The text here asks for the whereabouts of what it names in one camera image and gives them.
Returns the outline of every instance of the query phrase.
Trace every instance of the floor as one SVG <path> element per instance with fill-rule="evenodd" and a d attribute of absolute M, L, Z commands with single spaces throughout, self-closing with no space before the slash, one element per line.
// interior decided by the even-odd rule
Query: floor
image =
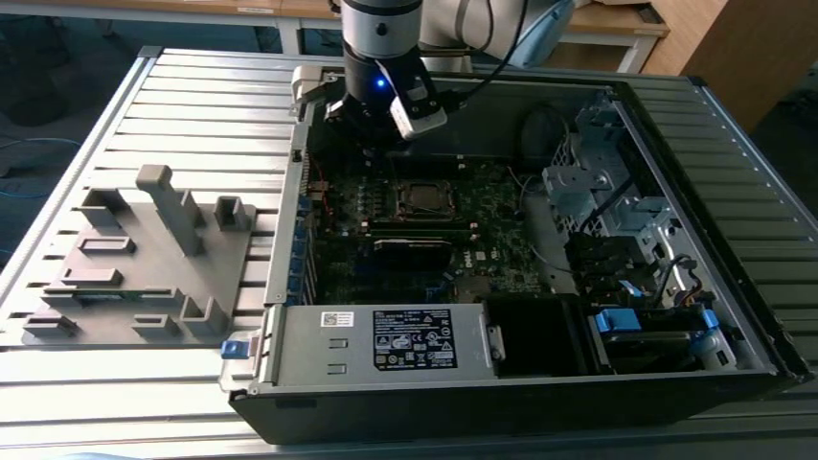
<path fill-rule="evenodd" d="M 70 102 L 69 113 L 58 121 L 38 127 L 14 126 L 0 114 L 2 136 L 19 138 L 60 137 L 78 142 L 105 108 L 136 52 L 142 45 L 197 48 L 224 51 L 258 51 L 253 28 L 194 24 L 117 21 L 114 36 L 102 38 L 89 19 L 65 19 L 60 34 L 72 54 L 70 62 L 50 72 L 61 94 Z M 261 31 L 260 46 L 280 52 L 274 30 Z M 337 36 L 310 32 L 305 37 L 308 53 L 340 54 Z M 818 214 L 818 98 L 808 94 L 780 104 L 752 133 L 752 139 L 767 154 L 807 207 Z M 17 195 L 46 194 L 73 158 L 69 145 L 23 144 L 0 149 L 0 192 Z M 42 203 L 40 199 L 0 195 L 0 266 L 25 234 Z"/>

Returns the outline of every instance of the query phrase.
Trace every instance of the black cable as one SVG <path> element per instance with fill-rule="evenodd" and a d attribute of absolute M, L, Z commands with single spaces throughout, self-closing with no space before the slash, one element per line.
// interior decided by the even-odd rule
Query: black cable
<path fill-rule="evenodd" d="M 585 230 L 585 227 L 591 225 L 591 222 L 599 216 L 601 216 L 601 213 L 604 213 L 608 210 L 608 208 L 613 205 L 616 200 L 621 197 L 621 195 L 624 194 L 624 191 L 627 191 L 631 185 L 633 185 L 633 178 L 627 177 L 627 180 L 624 180 L 624 182 L 619 185 L 619 187 L 611 193 L 611 195 L 608 196 L 608 199 L 604 200 L 604 202 L 599 205 L 599 207 L 593 209 L 592 212 L 588 214 L 588 216 L 585 217 L 585 220 L 583 220 L 583 223 L 579 225 L 577 233 L 583 233 L 583 230 Z"/>
<path fill-rule="evenodd" d="M 568 270 L 567 268 L 561 268 L 557 265 L 553 265 L 548 262 L 548 260 L 541 257 L 541 254 L 539 254 L 539 252 L 536 251 L 536 248 L 533 247 L 532 244 L 528 245 L 528 248 L 531 249 L 531 253 L 533 254 L 533 257 L 536 257 L 536 259 L 539 259 L 539 262 L 541 262 L 543 264 L 545 264 L 547 266 L 549 266 L 553 270 L 557 270 L 563 273 L 567 273 L 568 275 L 573 275 L 573 271 Z"/>
<path fill-rule="evenodd" d="M 473 95 L 485 86 L 488 86 L 488 84 L 495 80 L 495 78 L 497 77 L 497 75 L 500 74 L 500 72 L 504 70 L 504 68 L 508 65 L 508 61 L 511 60 L 511 57 L 513 56 L 513 52 L 516 51 L 516 48 L 520 44 L 520 35 L 523 34 L 523 26 L 525 25 L 525 13 L 528 12 L 528 1 L 529 0 L 523 0 L 523 10 L 520 11 L 520 21 L 516 24 L 516 31 L 513 32 L 513 42 L 511 43 L 511 48 L 508 49 L 508 53 L 505 54 L 505 57 L 503 58 L 500 65 L 497 66 L 495 71 L 491 73 L 491 75 L 485 77 L 485 79 L 483 79 L 483 81 L 477 83 L 473 86 L 473 88 L 463 95 L 463 99 L 461 99 L 463 103 L 468 99 L 471 99 L 471 97 L 473 97 Z"/>
<path fill-rule="evenodd" d="M 485 0 L 485 8 L 488 10 L 488 38 L 485 38 L 483 46 L 476 49 L 480 53 L 488 49 L 491 41 L 495 39 L 495 7 L 491 5 L 491 0 Z"/>
<path fill-rule="evenodd" d="M 689 256 L 685 254 L 679 254 L 669 261 L 667 266 L 661 269 L 659 274 L 659 282 L 655 285 L 655 293 L 652 294 L 651 301 L 648 303 L 648 308 L 657 309 L 661 305 L 661 296 L 664 292 L 664 288 L 667 287 L 667 281 L 669 280 L 669 275 L 673 272 L 673 267 L 680 264 L 684 260 L 689 259 Z"/>

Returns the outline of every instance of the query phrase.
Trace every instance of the blue latch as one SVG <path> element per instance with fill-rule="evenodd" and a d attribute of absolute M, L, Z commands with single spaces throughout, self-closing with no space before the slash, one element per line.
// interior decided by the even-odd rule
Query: blue latch
<path fill-rule="evenodd" d="M 304 263 L 301 262 L 301 260 L 289 260 L 289 273 L 300 275 L 301 271 L 304 271 Z"/>
<path fill-rule="evenodd" d="M 701 318 L 704 319 L 707 329 L 717 328 L 717 318 L 715 317 L 715 312 L 712 310 L 704 310 L 701 312 Z"/>
<path fill-rule="evenodd" d="M 296 211 L 296 215 L 300 218 L 304 218 L 309 214 L 309 211 L 312 211 L 312 200 L 309 200 L 309 198 L 306 196 L 300 195 L 297 197 L 297 211 Z"/>
<path fill-rule="evenodd" d="M 600 333 L 629 333 L 641 331 L 633 309 L 605 309 L 595 317 Z"/>
<path fill-rule="evenodd" d="M 221 359 L 246 359 L 250 357 L 250 342 L 225 340 L 221 342 Z"/>
<path fill-rule="evenodd" d="M 629 281 L 619 280 L 619 284 L 624 286 L 629 295 L 632 295 L 633 297 L 644 297 L 644 292 L 641 292 L 641 290 L 635 287 Z"/>

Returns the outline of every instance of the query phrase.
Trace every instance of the black plastic component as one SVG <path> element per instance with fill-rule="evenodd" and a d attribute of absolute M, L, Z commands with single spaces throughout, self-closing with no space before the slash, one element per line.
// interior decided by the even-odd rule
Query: black plastic component
<path fill-rule="evenodd" d="M 689 80 L 689 83 L 691 83 L 693 86 L 709 86 L 709 85 L 707 84 L 707 81 L 704 80 L 704 78 L 703 78 L 703 77 L 699 77 L 699 76 L 695 76 L 695 75 L 688 75 L 688 76 L 687 76 L 687 79 Z"/>
<path fill-rule="evenodd" d="M 483 301 L 489 326 L 499 326 L 505 359 L 497 374 L 571 377 L 600 373 L 585 309 L 579 297 L 496 293 Z"/>
<path fill-rule="evenodd" d="M 564 253 L 580 294 L 595 304 L 640 307 L 655 292 L 653 267 L 633 237 L 571 234 Z M 639 289 L 633 295 L 627 284 Z"/>
<path fill-rule="evenodd" d="M 385 270 L 444 271 L 452 250 L 445 241 L 380 240 L 372 245 L 372 258 Z"/>

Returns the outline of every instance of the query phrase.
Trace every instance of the blue drive bracket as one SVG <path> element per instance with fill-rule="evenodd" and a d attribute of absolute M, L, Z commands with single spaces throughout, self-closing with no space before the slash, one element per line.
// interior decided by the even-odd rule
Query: blue drive bracket
<path fill-rule="evenodd" d="M 641 331 L 633 309 L 605 309 L 593 316 L 593 321 L 601 334 Z"/>

